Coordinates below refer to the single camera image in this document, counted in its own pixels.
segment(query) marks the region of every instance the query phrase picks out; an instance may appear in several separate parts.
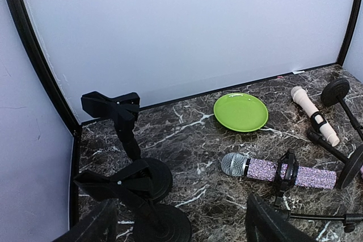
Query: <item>dark marble floor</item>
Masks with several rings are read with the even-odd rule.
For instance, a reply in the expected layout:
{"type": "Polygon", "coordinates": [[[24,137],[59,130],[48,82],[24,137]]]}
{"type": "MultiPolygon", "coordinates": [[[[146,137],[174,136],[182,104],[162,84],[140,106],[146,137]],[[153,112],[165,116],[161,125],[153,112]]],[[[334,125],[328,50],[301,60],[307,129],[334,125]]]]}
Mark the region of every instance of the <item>dark marble floor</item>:
{"type": "MultiPolygon", "coordinates": [[[[244,217],[246,200],[255,192],[272,203],[269,182],[229,177],[222,173],[220,162],[229,152],[276,161],[294,148],[300,165],[341,171],[343,165],[305,136],[310,121],[290,97],[294,86],[308,90],[326,119],[335,128],[341,143],[337,146],[349,155],[361,143],[340,105],[325,108],[320,93],[328,82],[346,77],[351,90],[346,98],[358,120],[363,122],[363,85],[338,65],[290,75],[264,82],[200,96],[140,113],[135,135],[142,156],[165,162],[173,176],[174,187],[163,203],[174,205],[189,217],[193,241],[246,241],[244,217]],[[237,133],[220,125],[213,116],[213,104],[229,92],[244,92],[261,99],[269,110],[265,127],[253,133],[237,133]]],[[[80,171],[90,169],[111,175],[130,163],[111,121],[101,121],[83,128],[80,171]]],[[[344,190],[293,188],[284,206],[295,213],[362,213],[363,182],[356,178],[344,190]]],[[[95,205],[88,195],[79,192],[81,217],[95,205]]],[[[132,214],[120,203],[117,241],[132,242],[132,214]]],[[[291,220],[301,231],[317,241],[362,241],[363,224],[345,234],[341,223],[291,220]]]]}

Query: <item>microphone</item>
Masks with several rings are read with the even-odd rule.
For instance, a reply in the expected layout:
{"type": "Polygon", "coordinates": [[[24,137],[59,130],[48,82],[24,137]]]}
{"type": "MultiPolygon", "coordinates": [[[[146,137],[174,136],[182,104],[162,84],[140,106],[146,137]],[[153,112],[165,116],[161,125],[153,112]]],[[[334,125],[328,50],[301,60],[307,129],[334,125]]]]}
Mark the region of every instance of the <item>microphone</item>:
{"type": "Polygon", "coordinates": [[[319,130],[333,147],[338,145],[339,138],[336,136],[336,132],[319,112],[314,103],[311,102],[307,96],[306,91],[300,86],[295,86],[291,90],[291,97],[293,98],[294,102],[299,104],[310,117],[314,129],[316,131],[319,130]]]}
{"type": "MultiPolygon", "coordinates": [[[[261,181],[274,181],[277,163],[248,158],[240,153],[228,153],[221,162],[224,173],[232,177],[246,176],[261,181]]],[[[281,178],[284,178],[287,164],[282,164],[281,178]]],[[[295,185],[304,187],[315,187],[333,189],[336,182],[334,171],[299,167],[295,185]]]]}

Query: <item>silver microphone grille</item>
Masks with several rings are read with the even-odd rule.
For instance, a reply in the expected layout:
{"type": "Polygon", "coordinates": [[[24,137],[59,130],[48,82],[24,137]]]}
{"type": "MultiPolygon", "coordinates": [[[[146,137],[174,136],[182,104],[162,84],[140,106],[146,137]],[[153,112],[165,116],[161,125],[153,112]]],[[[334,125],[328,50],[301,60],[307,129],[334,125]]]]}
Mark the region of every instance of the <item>silver microphone grille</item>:
{"type": "Polygon", "coordinates": [[[243,156],[240,153],[228,153],[222,159],[222,170],[229,176],[244,176],[247,159],[247,157],[243,156]]]}

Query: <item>green plate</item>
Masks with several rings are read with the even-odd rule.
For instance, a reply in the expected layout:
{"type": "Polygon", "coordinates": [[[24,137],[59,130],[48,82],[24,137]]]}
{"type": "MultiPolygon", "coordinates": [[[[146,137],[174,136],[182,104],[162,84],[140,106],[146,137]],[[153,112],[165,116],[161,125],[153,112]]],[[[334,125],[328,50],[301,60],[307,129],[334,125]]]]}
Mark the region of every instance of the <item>green plate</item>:
{"type": "Polygon", "coordinates": [[[261,100],[244,93],[221,96],[214,104],[214,115],[225,127],[247,133],[262,128],[268,111],[261,100]]]}

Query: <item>black round base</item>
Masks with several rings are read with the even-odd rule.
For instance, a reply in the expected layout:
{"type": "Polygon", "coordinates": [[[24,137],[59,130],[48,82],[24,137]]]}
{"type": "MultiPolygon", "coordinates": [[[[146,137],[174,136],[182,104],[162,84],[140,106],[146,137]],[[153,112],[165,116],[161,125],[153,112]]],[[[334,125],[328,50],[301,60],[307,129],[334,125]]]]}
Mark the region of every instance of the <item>black round base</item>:
{"type": "Polygon", "coordinates": [[[360,145],[346,162],[336,183],[338,189],[346,188],[357,176],[363,165],[363,145],[360,145]]]}
{"type": "Polygon", "coordinates": [[[151,181],[154,192],[152,200],[157,203],[164,199],[172,188],[172,174],[169,167],[162,161],[154,158],[142,158],[150,167],[151,181]]]}
{"type": "Polygon", "coordinates": [[[337,78],[326,85],[320,98],[325,106],[333,106],[339,102],[338,98],[345,98],[349,89],[349,81],[345,78],[337,78]]]}
{"type": "Polygon", "coordinates": [[[155,205],[163,232],[153,229],[144,219],[135,220],[133,237],[135,242],[190,242],[192,227],[187,216],[170,205],[155,205]]]}

